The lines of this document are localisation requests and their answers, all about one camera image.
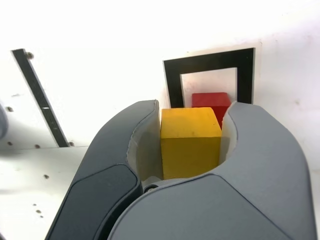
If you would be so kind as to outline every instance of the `red wooden block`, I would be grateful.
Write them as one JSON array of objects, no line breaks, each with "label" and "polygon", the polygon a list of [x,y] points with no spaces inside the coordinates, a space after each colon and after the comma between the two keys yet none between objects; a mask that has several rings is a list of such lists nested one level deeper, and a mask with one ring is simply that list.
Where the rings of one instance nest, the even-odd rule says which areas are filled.
[{"label": "red wooden block", "polygon": [[231,102],[226,92],[193,93],[192,107],[210,107],[214,111],[216,119],[222,129],[222,120],[230,107]]}]

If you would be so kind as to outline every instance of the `yellow cube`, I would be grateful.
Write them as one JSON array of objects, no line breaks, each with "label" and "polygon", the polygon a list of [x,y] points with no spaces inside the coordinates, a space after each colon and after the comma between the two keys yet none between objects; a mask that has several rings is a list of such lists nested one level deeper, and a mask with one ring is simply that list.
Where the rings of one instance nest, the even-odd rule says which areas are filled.
[{"label": "yellow cube", "polygon": [[221,129],[210,107],[162,110],[164,179],[190,178],[219,164]]}]

